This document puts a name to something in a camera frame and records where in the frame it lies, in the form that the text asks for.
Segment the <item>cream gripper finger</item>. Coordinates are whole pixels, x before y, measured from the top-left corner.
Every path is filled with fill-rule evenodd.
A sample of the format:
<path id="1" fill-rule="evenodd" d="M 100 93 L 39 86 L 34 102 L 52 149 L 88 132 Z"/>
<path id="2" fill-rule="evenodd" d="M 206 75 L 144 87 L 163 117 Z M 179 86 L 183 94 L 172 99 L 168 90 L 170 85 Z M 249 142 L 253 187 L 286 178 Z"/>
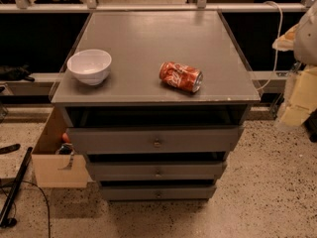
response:
<path id="1" fill-rule="evenodd" d="M 317 109 L 317 66 L 307 65 L 292 72 L 285 85 L 279 122 L 289 127 L 302 125 Z"/>
<path id="2" fill-rule="evenodd" d="M 272 47 L 281 52 L 292 51 L 294 49 L 295 34 L 298 25 L 292 26 L 282 36 L 278 37 L 272 44 Z"/>

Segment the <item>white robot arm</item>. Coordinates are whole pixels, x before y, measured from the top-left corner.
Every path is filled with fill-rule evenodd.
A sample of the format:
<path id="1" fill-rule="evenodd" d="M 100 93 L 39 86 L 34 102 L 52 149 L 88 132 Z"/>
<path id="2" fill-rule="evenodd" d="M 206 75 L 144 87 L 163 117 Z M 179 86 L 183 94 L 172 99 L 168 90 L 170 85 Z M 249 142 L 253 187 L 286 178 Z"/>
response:
<path id="1" fill-rule="evenodd" d="M 305 65 L 302 71 L 290 74 L 277 113 L 277 121 L 283 126 L 301 126 L 317 109 L 317 2 L 272 47 L 293 51 L 295 59 Z"/>

